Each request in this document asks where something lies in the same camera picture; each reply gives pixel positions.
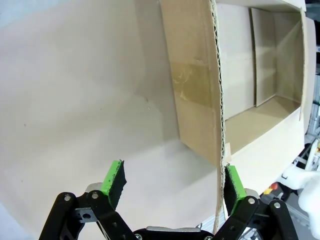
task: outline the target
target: bolt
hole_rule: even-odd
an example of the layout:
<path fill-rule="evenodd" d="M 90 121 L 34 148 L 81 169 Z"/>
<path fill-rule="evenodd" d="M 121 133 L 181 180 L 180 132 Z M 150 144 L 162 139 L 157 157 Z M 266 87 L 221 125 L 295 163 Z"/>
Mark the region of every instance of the bolt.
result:
<path fill-rule="evenodd" d="M 280 205 L 280 203 L 276 202 L 276 203 L 274 204 L 274 207 L 275 207 L 276 209 L 279 209 L 279 208 L 281 207 L 281 205 Z"/>
<path fill-rule="evenodd" d="M 93 199 L 97 199 L 99 197 L 99 195 L 98 195 L 98 193 L 94 192 L 94 193 L 92 193 L 91 197 Z"/>
<path fill-rule="evenodd" d="M 71 196 L 70 195 L 66 195 L 65 197 L 64 197 L 64 200 L 65 201 L 69 201 L 71 199 Z"/>
<path fill-rule="evenodd" d="M 254 204 L 256 201 L 255 201 L 253 198 L 249 198 L 249 199 L 248 199 L 248 202 L 249 202 L 250 204 Z"/>
<path fill-rule="evenodd" d="M 138 239 L 138 240 L 142 240 L 142 236 L 138 233 L 135 234 L 135 237 Z"/>

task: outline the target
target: open cardboard box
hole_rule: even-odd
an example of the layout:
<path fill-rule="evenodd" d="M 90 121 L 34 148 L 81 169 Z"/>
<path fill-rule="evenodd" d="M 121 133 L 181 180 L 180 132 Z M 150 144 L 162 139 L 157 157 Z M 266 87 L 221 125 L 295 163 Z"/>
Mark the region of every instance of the open cardboard box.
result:
<path fill-rule="evenodd" d="M 218 169 L 231 161 L 262 193 L 304 147 L 305 12 L 281 0 L 161 0 L 161 9 L 182 142 Z"/>

